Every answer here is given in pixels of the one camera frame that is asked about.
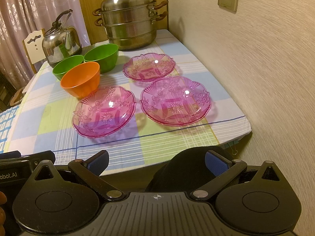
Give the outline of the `person's left hand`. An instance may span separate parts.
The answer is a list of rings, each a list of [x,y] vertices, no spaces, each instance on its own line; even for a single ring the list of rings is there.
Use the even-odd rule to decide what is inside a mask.
[[[0,236],[5,235],[4,223],[6,220],[5,211],[2,208],[2,205],[6,204],[7,197],[3,192],[0,192]]]

